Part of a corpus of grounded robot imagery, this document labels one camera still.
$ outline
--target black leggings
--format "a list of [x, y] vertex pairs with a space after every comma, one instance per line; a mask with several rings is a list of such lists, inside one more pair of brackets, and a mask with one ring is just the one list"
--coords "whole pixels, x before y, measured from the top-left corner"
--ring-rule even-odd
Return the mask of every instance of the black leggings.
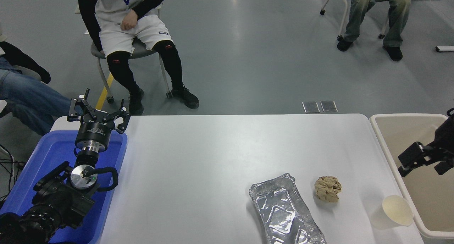
[[11, 65], [18, 65], [29, 70], [35, 71], [41, 77], [41, 81], [48, 84], [50, 83], [50, 74], [44, 68], [38, 65], [32, 58], [27, 54], [23, 53], [19, 48], [8, 42], [0, 42], [0, 47], [5, 54], [2, 55]]
[[[157, 42], [153, 50], [161, 55], [164, 68], [170, 76], [172, 87], [180, 89], [183, 87], [181, 60], [175, 45], [170, 40]], [[129, 53], [117, 51], [107, 56], [107, 65], [115, 80], [124, 86], [131, 94], [139, 91], [139, 87], [134, 80], [134, 75], [129, 68]]]

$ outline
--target black sleeve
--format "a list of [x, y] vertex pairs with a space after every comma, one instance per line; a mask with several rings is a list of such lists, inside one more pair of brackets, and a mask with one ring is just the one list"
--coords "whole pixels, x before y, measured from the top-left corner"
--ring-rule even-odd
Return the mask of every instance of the black sleeve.
[[38, 65], [38, 63], [36, 63], [36, 61], [34, 61], [30, 56], [23, 53], [19, 48], [6, 41], [0, 42], [0, 47], [5, 52], [3, 57], [5, 57], [11, 65], [18, 65], [35, 71], [41, 77], [41, 81], [46, 84], [50, 83], [49, 72]]
[[137, 6], [133, 7], [134, 12], [137, 13], [137, 19], [142, 18], [146, 13], [148, 13], [153, 8], [156, 8], [164, 0], [143, 0]]
[[87, 27], [88, 33], [93, 40], [96, 48], [101, 51], [103, 49], [101, 45], [101, 39], [99, 38], [99, 27], [98, 20], [96, 19], [94, 7], [98, 0], [77, 0], [79, 4], [79, 10], [81, 11], [82, 19]]

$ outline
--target black sneaker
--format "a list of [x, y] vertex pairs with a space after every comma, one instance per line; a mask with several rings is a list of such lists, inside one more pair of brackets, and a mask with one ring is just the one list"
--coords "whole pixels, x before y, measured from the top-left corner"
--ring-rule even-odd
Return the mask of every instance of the black sneaker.
[[131, 94], [128, 98], [129, 100], [129, 113], [131, 115], [142, 115], [143, 113], [143, 105], [142, 105], [142, 98], [143, 98], [143, 90], [139, 89], [137, 94]]
[[402, 60], [403, 55], [402, 52], [400, 51], [400, 47], [393, 47], [393, 46], [384, 46], [383, 48], [388, 52], [389, 57], [393, 61], [399, 61]]
[[6, 106], [5, 108], [3, 108], [3, 110], [0, 112], [0, 118], [2, 118], [3, 116], [9, 114], [11, 111], [9, 110], [8, 106]]
[[179, 98], [181, 102], [184, 102], [184, 104], [191, 109], [196, 109], [198, 108], [199, 101], [198, 98], [195, 97], [194, 94], [190, 93], [189, 90], [184, 87], [181, 89], [172, 89], [172, 95], [176, 98]]
[[353, 44], [353, 42], [347, 42], [342, 39], [337, 43], [337, 49], [339, 49], [339, 51], [345, 52], [346, 50], [348, 50], [351, 44]]

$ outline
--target blue plastic bin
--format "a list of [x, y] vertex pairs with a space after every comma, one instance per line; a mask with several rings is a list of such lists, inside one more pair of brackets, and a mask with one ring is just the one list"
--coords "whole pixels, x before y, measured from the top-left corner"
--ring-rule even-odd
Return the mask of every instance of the blue plastic bin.
[[[74, 141], [77, 131], [52, 131], [42, 137], [36, 145], [33, 154], [27, 162], [21, 176], [13, 187], [5, 204], [0, 210], [0, 214], [13, 212], [23, 215], [33, 205], [31, 200], [36, 194], [33, 186], [47, 173], [53, 170], [64, 161], [69, 161], [73, 166], [76, 160], [74, 155]], [[112, 132], [110, 143], [107, 150], [99, 154], [97, 168], [115, 167], [120, 172], [123, 163], [123, 157], [126, 152], [127, 143], [126, 134]], [[98, 177], [101, 187], [112, 184], [110, 173], [101, 174]], [[84, 218], [81, 227], [73, 229], [65, 227], [58, 229], [54, 237], [50, 240], [52, 243], [57, 242], [75, 242], [77, 244], [95, 244], [104, 228], [109, 211], [110, 202], [114, 190], [108, 192], [96, 192], [92, 199], [95, 200], [93, 208]]]

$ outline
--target person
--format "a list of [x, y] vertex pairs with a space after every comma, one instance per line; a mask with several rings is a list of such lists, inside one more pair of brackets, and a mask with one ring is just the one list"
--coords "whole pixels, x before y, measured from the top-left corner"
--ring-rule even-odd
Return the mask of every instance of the person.
[[134, 80], [128, 65], [134, 38], [157, 51], [172, 81], [172, 95], [192, 109], [198, 98], [183, 84], [182, 65], [177, 48], [165, 24], [153, 9], [164, 0], [78, 0], [82, 19], [96, 48], [106, 55], [107, 65], [115, 80], [128, 89], [129, 111], [143, 113], [143, 90]]
[[19, 48], [6, 42], [7, 36], [3, 34], [3, 29], [0, 23], [0, 55], [3, 55], [11, 65], [17, 65], [29, 70], [35, 71], [41, 77], [41, 81], [48, 84], [50, 83], [50, 74], [38, 63], [36, 63], [27, 54], [23, 53]]
[[[391, 60], [399, 61], [402, 59], [401, 33], [407, 23], [410, 0], [387, 0], [389, 1], [389, 32], [383, 39], [383, 48], [388, 52]], [[337, 44], [337, 49], [342, 52], [347, 51], [350, 45], [360, 35], [360, 24], [370, 8], [375, 4], [374, 0], [351, 0], [350, 16], [343, 39]]]
[[[71, 100], [43, 83], [50, 82], [50, 74], [32, 58], [11, 44], [3, 47], [5, 39], [0, 26], [0, 100], [7, 102], [0, 118], [12, 112], [34, 132], [44, 135], [52, 128], [54, 116], [68, 115]], [[44, 81], [23, 75], [12, 63], [36, 71]]]

